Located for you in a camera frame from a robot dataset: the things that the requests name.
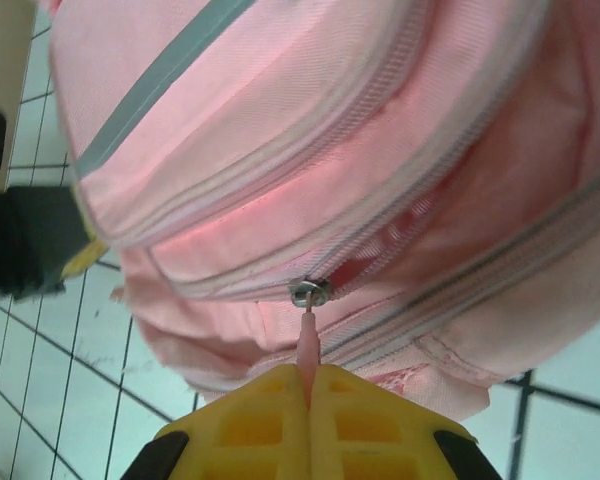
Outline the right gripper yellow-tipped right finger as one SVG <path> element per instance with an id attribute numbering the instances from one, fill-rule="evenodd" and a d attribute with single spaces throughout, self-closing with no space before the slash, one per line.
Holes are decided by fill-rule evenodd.
<path id="1" fill-rule="evenodd" d="M 317 369 L 311 480 L 503 480 L 459 423 L 344 369 Z"/>

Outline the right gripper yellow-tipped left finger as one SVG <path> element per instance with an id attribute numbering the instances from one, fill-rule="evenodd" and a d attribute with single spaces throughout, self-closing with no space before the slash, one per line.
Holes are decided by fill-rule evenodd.
<path id="1" fill-rule="evenodd" d="M 164 426 L 128 480 L 309 480 L 308 409 L 292 364 Z"/>

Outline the pink student backpack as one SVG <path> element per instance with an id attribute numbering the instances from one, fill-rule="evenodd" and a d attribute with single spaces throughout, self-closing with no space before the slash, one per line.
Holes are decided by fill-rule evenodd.
<path id="1" fill-rule="evenodd" d="M 322 358 L 454 419 L 600 322 L 600 0 L 38 0 L 82 212 L 206 401 Z"/>

